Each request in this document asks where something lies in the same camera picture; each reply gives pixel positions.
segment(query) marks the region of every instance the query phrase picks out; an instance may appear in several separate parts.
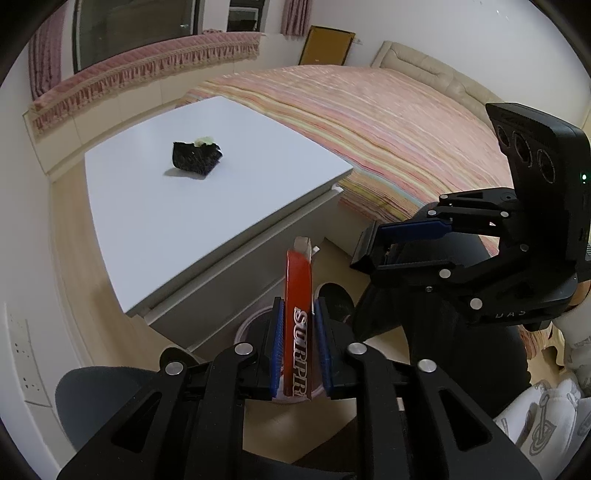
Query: electrical outlet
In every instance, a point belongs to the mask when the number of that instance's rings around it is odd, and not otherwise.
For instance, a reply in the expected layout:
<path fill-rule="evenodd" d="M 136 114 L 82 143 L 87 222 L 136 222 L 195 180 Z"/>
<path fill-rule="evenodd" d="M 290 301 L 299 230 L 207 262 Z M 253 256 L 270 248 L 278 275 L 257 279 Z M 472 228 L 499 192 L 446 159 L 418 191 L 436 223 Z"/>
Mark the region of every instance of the electrical outlet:
<path fill-rule="evenodd" d="M 25 401 L 51 407 L 33 355 L 27 320 L 12 312 L 6 303 L 4 312 L 8 323 L 12 357 Z"/>

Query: red package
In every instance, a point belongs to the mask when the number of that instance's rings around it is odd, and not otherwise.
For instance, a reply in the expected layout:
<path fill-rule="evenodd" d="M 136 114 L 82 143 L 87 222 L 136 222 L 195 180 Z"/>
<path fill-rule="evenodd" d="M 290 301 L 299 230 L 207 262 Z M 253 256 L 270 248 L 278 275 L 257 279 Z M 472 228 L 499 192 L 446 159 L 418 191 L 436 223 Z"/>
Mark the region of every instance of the red package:
<path fill-rule="evenodd" d="M 312 272 L 309 239 L 287 252 L 285 277 L 283 393 L 312 398 Z"/>

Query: striped bedspread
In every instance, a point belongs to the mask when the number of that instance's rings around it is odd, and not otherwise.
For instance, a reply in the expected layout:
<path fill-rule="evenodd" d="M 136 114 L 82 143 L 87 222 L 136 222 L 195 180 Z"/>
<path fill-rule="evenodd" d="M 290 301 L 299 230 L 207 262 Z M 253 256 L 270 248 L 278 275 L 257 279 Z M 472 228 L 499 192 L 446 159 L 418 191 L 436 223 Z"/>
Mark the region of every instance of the striped bedspread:
<path fill-rule="evenodd" d="M 297 66 L 218 77 L 179 105 L 224 96 L 305 135 L 354 167 L 342 201 L 382 222 L 445 192 L 512 186 L 491 130 L 454 100 L 385 69 Z"/>

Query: window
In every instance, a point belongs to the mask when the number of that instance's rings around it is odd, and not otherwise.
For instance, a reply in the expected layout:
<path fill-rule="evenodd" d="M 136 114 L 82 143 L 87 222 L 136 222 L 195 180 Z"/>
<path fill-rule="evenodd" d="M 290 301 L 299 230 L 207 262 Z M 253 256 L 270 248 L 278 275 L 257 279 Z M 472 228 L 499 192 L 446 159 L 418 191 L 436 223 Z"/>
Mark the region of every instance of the window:
<path fill-rule="evenodd" d="M 261 31 L 262 9 L 264 6 L 265 0 L 231 0 L 228 13 L 228 31 Z"/>
<path fill-rule="evenodd" d="M 77 0 L 74 68 L 197 33 L 199 0 Z"/>

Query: drawer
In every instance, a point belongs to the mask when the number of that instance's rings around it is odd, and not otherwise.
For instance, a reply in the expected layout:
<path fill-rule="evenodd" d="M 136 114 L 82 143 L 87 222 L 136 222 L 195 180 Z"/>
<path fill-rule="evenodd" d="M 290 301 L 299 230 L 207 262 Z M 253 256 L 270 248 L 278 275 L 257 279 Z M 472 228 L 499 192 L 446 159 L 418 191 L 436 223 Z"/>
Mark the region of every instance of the drawer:
<path fill-rule="evenodd" d="M 235 322 L 285 276 L 285 254 L 295 237 L 308 236 L 313 245 L 324 240 L 341 193 L 334 186 L 269 227 L 144 314 L 145 321 L 185 348 Z"/>

